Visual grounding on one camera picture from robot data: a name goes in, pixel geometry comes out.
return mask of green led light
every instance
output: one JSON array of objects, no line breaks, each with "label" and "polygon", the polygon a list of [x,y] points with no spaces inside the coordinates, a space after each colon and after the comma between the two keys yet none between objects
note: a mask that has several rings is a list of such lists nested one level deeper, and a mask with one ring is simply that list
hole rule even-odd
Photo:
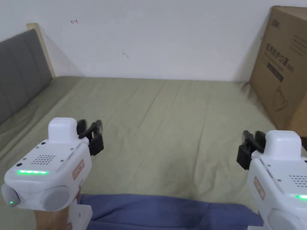
[{"label": "green led light", "polygon": [[47,171],[17,170],[18,174],[48,174]]},{"label": "green led light", "polygon": [[307,200],[307,195],[297,195],[296,198]]}]

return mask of white plastic housing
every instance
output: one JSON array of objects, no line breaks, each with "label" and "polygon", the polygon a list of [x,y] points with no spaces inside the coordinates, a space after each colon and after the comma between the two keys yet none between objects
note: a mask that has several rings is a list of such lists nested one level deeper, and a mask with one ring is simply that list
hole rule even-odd
[{"label": "white plastic housing", "polygon": [[268,132],[264,153],[252,154],[247,184],[264,221],[263,229],[307,229],[307,199],[297,197],[307,197],[305,160],[301,139],[292,131]]},{"label": "white plastic housing", "polygon": [[[45,190],[66,186],[69,199],[60,209],[69,206],[88,176],[91,156],[87,138],[80,140],[77,122],[72,118],[54,118],[49,123],[49,139],[34,147],[5,174],[5,183],[20,199],[22,209],[45,210],[41,204]],[[22,171],[45,171],[48,174],[23,174]]]}]

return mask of wrinkled sheet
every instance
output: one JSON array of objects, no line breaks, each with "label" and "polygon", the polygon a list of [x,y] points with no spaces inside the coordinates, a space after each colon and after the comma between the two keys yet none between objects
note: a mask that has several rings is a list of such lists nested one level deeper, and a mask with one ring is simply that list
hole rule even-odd
[{"label": "wrinkled sheet", "polygon": [[83,195],[93,215],[87,230],[246,230],[263,226],[244,205],[148,195]]},{"label": "wrinkled sheet", "polygon": [[[257,211],[236,163],[242,131],[274,129],[250,85],[158,79],[58,77],[0,126],[0,178],[41,140],[54,117],[101,119],[105,149],[86,194],[152,194]],[[0,199],[3,229],[31,229],[32,211]]]}]

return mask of cardboard box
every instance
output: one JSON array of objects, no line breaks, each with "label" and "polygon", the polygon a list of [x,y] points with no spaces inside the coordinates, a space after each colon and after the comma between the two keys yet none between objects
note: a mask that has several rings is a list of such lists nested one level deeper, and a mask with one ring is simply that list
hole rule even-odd
[{"label": "cardboard box", "polygon": [[307,8],[272,8],[250,84],[277,129],[307,137]]}]

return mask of gray upholstered headboard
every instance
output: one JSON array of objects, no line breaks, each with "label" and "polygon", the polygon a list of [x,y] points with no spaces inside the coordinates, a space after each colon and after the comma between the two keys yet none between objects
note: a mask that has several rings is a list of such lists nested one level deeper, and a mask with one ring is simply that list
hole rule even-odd
[{"label": "gray upholstered headboard", "polygon": [[0,124],[24,107],[52,80],[34,29],[0,43]]}]

